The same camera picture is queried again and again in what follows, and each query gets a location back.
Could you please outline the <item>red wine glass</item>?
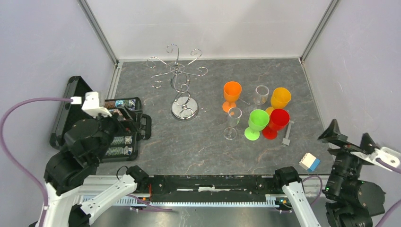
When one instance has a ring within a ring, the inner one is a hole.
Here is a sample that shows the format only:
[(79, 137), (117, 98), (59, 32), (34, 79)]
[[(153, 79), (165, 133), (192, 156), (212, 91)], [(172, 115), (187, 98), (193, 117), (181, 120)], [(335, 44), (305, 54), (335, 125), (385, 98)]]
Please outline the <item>red wine glass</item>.
[(282, 130), (290, 121), (288, 111), (284, 109), (274, 109), (270, 114), (268, 125), (262, 130), (264, 138), (273, 140), (277, 137), (278, 131)]

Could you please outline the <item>yellow wine glass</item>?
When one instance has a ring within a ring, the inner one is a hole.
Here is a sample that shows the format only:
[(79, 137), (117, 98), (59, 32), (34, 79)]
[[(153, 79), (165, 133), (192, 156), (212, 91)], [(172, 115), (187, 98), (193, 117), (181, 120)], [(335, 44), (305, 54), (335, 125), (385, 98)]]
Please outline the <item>yellow wine glass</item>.
[(273, 94), (270, 99), (270, 107), (268, 107), (265, 111), (270, 116), (273, 110), (275, 109), (283, 109), (287, 106), (287, 104), (291, 101), (292, 95), (291, 92), (284, 88), (278, 87), (273, 91)]

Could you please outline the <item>green wine glass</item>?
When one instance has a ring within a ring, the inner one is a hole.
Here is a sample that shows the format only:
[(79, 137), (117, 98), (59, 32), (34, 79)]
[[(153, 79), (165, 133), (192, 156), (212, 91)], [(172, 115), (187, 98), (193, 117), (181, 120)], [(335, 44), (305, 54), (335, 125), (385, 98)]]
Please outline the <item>green wine glass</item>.
[(270, 117), (262, 109), (255, 109), (250, 113), (248, 127), (244, 135), (248, 140), (255, 141), (260, 137), (260, 132), (268, 125)]

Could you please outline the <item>clear wine glass front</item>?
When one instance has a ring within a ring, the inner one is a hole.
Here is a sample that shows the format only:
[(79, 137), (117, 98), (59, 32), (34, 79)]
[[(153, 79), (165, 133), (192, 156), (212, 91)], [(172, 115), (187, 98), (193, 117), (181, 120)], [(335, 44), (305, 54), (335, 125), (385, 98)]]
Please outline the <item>clear wine glass front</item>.
[(269, 88), (265, 85), (258, 85), (252, 95), (253, 104), (248, 107), (248, 112), (252, 112), (267, 102), (269, 96)]

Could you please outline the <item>clear wine glass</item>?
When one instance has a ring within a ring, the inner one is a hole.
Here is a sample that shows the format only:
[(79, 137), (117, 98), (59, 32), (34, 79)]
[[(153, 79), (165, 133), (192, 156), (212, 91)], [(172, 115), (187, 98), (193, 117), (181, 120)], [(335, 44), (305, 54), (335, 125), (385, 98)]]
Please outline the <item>clear wine glass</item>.
[(224, 137), (227, 140), (233, 140), (237, 136), (235, 127), (239, 124), (242, 116), (242, 111), (238, 107), (232, 107), (228, 111), (227, 128), (224, 129)]
[(267, 102), (269, 96), (269, 88), (265, 85), (258, 85), (252, 95), (253, 104), (248, 107), (248, 112), (252, 112)]

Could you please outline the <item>orange wine glass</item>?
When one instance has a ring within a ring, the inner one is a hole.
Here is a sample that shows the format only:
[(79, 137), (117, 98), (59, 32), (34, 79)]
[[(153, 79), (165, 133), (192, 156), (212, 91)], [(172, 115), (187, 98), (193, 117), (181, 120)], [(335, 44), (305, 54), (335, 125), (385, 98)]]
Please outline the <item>orange wine glass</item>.
[(223, 110), (228, 113), (231, 108), (236, 107), (236, 101), (242, 92), (242, 86), (236, 81), (229, 81), (223, 87), (225, 102), (222, 104)]

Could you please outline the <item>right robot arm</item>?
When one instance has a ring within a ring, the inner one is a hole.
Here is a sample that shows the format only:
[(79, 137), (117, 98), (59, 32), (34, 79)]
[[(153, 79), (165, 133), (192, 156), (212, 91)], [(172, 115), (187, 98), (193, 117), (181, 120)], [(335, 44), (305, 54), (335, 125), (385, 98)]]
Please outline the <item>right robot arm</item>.
[[(337, 146), (337, 149), (328, 149), (335, 160), (327, 184), (322, 189), (329, 199), (325, 204), (326, 217), (332, 227), (371, 227), (372, 217), (385, 212), (385, 193), (377, 184), (362, 181), (359, 177), (362, 166), (373, 164), (371, 158), (378, 147), (368, 133), (363, 134), (359, 146), (347, 139), (341, 134), (336, 119), (318, 138), (322, 143)], [(292, 166), (278, 169), (273, 179), (274, 189), (288, 197), (300, 226), (320, 226), (296, 169)]]

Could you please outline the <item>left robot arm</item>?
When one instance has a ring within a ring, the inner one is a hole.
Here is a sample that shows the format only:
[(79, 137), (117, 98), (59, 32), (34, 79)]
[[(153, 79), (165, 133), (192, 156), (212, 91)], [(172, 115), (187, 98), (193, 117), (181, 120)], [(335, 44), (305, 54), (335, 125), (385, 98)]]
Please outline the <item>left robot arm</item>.
[(141, 112), (125, 108), (119, 108), (119, 111), (125, 118), (123, 121), (118, 119), (118, 113), (97, 114), (94, 118), (75, 122), (64, 134), (62, 148), (50, 158), (45, 168), (47, 201), (39, 220), (31, 226), (88, 227), (120, 198), (148, 188), (148, 174), (139, 166), (131, 166), (120, 180), (95, 197), (92, 203), (74, 203), (76, 193), (84, 180), (99, 167), (114, 138), (144, 128)]

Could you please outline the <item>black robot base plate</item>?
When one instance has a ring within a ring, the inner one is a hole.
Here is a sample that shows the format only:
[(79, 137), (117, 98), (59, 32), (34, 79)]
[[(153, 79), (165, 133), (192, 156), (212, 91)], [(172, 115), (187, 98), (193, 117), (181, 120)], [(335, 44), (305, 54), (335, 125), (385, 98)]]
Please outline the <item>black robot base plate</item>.
[(282, 186), (300, 177), (275, 175), (154, 175), (139, 183), (137, 192), (153, 202), (263, 202), (283, 194)]

